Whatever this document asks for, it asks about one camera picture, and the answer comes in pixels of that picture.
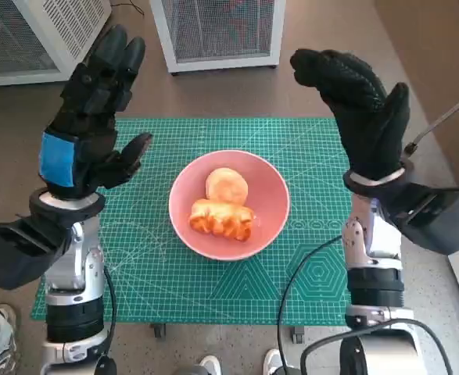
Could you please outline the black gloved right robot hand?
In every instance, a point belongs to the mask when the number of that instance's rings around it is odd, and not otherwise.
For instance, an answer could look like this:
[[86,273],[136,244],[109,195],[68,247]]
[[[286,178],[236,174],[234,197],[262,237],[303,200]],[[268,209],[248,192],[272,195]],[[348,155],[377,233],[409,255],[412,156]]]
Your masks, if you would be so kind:
[[296,82],[316,89],[332,111],[352,172],[381,180],[402,168],[410,119],[405,83],[387,92],[367,62],[336,50],[299,48],[290,64]]

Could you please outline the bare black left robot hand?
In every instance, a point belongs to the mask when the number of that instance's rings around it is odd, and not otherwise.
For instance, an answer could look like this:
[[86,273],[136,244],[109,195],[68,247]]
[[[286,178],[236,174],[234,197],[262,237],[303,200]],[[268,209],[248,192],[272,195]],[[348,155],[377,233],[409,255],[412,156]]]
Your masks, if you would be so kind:
[[81,199],[136,174],[152,135],[141,133],[116,150],[115,115],[127,108],[144,57],[144,39],[129,39],[117,24],[77,64],[62,91],[63,104],[41,139],[38,174],[52,195]]

